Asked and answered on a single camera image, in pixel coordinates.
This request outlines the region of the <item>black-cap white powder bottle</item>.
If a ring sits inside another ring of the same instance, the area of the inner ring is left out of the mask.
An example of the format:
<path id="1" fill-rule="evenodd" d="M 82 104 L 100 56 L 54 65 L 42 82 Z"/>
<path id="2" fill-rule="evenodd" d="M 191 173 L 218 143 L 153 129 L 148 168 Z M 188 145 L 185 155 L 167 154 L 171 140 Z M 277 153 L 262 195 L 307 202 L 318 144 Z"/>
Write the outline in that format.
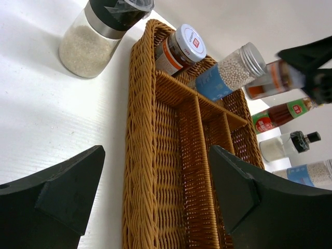
<path id="1" fill-rule="evenodd" d="M 265 161 L 273 162 L 307 152 L 310 150 L 311 143 L 320 140 L 321 136 L 318 132 L 304 134 L 302 131 L 294 131 L 261 141 L 259 149 Z"/>

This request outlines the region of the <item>blue-label white pepper jar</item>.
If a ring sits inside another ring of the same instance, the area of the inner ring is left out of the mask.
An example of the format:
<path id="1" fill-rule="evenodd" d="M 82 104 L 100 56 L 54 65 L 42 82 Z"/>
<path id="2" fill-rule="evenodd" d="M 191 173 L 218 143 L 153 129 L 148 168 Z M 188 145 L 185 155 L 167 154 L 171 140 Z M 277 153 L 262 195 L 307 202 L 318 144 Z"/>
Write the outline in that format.
<path id="1" fill-rule="evenodd" d="M 187 84 L 215 102 L 260 78 L 267 72 L 266 63 L 252 43 L 247 43 L 204 71 Z"/>

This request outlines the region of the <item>white-lid brown spice jar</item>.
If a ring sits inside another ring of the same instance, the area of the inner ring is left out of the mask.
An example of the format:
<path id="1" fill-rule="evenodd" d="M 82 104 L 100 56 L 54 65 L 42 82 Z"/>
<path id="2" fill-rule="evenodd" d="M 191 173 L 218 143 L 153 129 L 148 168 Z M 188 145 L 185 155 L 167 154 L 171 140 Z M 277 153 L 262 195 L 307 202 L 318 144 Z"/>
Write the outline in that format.
<path id="1" fill-rule="evenodd" d="M 155 68 L 177 77 L 206 57 L 202 37 L 189 24 L 182 24 L 155 49 Z"/>

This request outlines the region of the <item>black-top salt grinder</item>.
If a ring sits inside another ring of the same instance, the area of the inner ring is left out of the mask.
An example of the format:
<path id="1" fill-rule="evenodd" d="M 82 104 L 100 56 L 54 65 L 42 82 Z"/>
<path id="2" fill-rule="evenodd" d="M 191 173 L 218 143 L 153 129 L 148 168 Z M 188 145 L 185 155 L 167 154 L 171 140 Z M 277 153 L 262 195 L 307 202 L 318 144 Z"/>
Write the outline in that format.
<path id="1" fill-rule="evenodd" d="M 97 77 L 126 32 L 149 16 L 154 5 L 154 1 L 89 0 L 60 42 L 62 64 L 79 77 Z"/>

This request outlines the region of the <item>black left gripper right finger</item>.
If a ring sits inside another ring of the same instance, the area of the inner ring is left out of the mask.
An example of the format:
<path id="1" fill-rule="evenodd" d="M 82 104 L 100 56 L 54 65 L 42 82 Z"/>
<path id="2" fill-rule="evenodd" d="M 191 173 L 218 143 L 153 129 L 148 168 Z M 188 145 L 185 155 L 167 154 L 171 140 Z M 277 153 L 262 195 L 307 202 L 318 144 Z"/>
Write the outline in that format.
<path id="1" fill-rule="evenodd" d="M 331 191 L 291 182 L 218 145 L 209 150 L 234 248 L 331 248 Z"/>

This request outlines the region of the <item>green-label red sauce bottle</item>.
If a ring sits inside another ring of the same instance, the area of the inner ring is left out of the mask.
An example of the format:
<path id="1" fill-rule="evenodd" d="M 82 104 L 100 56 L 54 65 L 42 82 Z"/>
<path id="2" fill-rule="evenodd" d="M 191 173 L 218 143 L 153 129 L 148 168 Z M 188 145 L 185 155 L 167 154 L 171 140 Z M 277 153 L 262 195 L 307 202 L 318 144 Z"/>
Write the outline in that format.
<path id="1" fill-rule="evenodd" d="M 278 128 L 320 106 L 322 104 L 318 105 L 310 98 L 301 98 L 270 107 L 252 115 L 255 133 L 261 134 Z"/>

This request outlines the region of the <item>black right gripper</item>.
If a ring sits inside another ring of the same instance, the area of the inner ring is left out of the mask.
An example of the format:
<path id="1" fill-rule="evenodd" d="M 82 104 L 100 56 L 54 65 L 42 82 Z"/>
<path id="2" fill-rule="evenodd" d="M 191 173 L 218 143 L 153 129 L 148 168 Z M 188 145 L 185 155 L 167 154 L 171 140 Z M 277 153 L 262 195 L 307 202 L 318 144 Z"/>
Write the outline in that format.
<path id="1" fill-rule="evenodd" d="M 283 49 L 277 56 L 288 65 L 306 75 L 302 91 L 316 104 L 331 104 L 331 68 L 318 69 L 331 60 L 331 39 L 324 39 L 288 49 Z"/>

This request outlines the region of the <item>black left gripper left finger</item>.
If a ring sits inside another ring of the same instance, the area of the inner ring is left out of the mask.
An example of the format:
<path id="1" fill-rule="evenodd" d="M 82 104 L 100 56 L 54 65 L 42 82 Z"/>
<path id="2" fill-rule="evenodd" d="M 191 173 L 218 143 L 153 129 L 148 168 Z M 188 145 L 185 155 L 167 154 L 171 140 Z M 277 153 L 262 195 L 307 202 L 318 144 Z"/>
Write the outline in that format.
<path id="1" fill-rule="evenodd" d="M 1 185 L 1 248 L 77 248 L 105 160 L 101 145 Z"/>

